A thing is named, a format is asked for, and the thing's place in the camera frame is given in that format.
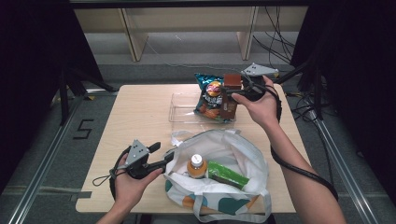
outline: snack bag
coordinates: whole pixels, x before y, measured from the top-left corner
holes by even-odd
[[[194,112],[217,121],[228,121],[229,119],[223,119],[219,112],[222,103],[223,77],[195,74],[195,78],[201,89],[201,96]]]

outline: green snack package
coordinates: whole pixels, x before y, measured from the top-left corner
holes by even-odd
[[[238,189],[242,189],[248,183],[247,177],[240,175],[215,161],[208,162],[207,177],[222,184],[234,186]]]

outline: human hand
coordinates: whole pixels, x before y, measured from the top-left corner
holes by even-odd
[[[266,76],[262,76],[262,78],[265,81],[265,86],[269,86],[268,89],[277,94],[273,81]],[[236,102],[244,105],[251,118],[264,129],[268,125],[277,123],[276,99],[270,92],[267,91],[261,99],[255,102],[249,101],[245,96],[237,93],[233,93],[232,97]]]
[[[126,162],[128,153],[125,154],[119,163],[123,165]],[[125,170],[121,169],[116,174],[121,174]],[[122,208],[131,211],[131,209],[140,202],[143,192],[149,183],[156,179],[163,172],[162,168],[159,168],[143,179],[133,179],[127,173],[118,175],[115,179],[116,188],[116,201],[115,205],[121,206]]]

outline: orange juice bottle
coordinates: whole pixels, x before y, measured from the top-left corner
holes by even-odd
[[[199,154],[194,154],[187,162],[187,171],[192,178],[204,178],[207,169],[207,162]]]

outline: white tote bag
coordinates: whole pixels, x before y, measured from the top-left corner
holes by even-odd
[[[234,130],[210,130],[199,133],[171,149],[174,159],[166,166],[165,190],[168,197],[181,206],[192,207],[202,222],[240,220],[263,223],[271,215],[271,197],[266,189],[268,164],[262,153]],[[207,161],[216,161],[249,178],[243,190],[209,178],[193,179],[185,175],[193,154]],[[248,209],[263,198],[264,215],[250,214]],[[219,211],[201,215],[203,208]]]

